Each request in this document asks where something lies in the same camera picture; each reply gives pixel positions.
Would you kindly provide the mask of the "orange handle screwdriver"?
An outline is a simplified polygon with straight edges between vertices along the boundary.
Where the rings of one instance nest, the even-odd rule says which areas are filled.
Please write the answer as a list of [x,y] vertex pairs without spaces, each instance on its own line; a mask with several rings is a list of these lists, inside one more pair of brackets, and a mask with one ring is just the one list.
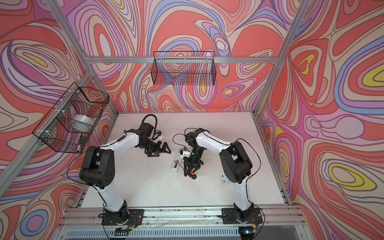
[[187,176],[193,180],[195,180],[197,178],[197,175],[193,172],[188,173]]

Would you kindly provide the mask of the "long white remote control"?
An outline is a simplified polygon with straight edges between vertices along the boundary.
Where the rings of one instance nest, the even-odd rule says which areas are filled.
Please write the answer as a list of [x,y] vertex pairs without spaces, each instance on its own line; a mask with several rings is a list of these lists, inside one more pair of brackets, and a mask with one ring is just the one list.
[[179,150],[176,151],[176,155],[174,157],[174,160],[172,161],[170,171],[173,173],[177,173],[180,167],[183,165],[183,158],[186,148],[180,147]]

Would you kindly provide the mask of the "small white remote control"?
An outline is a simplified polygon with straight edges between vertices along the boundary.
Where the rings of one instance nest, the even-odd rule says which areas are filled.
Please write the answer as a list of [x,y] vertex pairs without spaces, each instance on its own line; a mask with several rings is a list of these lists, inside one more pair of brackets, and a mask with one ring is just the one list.
[[222,184],[230,182],[230,180],[227,178],[225,174],[220,175],[220,179]]

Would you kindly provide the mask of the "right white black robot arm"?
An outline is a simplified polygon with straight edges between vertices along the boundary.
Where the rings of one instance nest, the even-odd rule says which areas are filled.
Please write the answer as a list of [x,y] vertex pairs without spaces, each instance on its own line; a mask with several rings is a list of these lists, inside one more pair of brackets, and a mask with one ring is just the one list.
[[225,176],[234,184],[234,206],[245,212],[253,205],[248,197],[246,181],[253,167],[246,150],[239,141],[226,142],[212,136],[209,131],[198,128],[185,134],[186,143],[192,147],[189,156],[183,157],[184,176],[196,179],[196,171],[204,164],[201,160],[205,150],[217,154]]

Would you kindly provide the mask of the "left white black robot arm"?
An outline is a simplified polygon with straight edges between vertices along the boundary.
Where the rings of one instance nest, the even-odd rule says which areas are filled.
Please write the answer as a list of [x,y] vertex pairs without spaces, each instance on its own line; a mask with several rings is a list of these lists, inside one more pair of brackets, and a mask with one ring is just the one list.
[[85,152],[80,179],[86,185],[96,188],[105,204],[105,209],[112,213],[120,212],[125,203],[114,183],[115,158],[131,148],[145,150],[148,157],[158,157],[161,153],[172,153],[166,142],[155,142],[148,137],[146,132],[133,129],[125,131],[120,138],[106,145],[91,146]]

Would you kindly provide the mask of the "small black item in basket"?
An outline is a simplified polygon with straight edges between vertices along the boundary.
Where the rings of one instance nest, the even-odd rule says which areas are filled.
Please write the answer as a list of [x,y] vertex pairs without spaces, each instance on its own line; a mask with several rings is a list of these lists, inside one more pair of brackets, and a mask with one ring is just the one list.
[[77,145],[80,148],[83,148],[88,142],[88,137],[85,137],[83,135],[80,135]]

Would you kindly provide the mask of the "white bowl in basket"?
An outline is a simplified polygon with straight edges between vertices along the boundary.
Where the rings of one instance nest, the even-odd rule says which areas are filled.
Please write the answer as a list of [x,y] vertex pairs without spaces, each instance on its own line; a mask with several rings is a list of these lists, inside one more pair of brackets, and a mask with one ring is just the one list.
[[90,117],[80,114],[74,115],[73,120],[89,126],[93,126],[95,123],[95,121]]

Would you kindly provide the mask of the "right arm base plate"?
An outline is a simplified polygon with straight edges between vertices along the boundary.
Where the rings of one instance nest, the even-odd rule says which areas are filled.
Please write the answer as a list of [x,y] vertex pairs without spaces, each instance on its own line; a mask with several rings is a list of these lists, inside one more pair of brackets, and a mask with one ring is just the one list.
[[262,224],[263,215],[259,208],[250,207],[245,211],[237,208],[222,208],[222,214],[219,218],[223,220],[225,225],[230,224]]

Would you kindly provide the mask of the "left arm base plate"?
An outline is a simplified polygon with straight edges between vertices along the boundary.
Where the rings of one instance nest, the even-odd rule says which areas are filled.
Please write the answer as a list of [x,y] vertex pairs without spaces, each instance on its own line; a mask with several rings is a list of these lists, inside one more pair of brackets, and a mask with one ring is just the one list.
[[104,209],[102,217],[103,226],[129,226],[137,227],[142,224],[143,209],[123,209],[119,212],[111,212]]

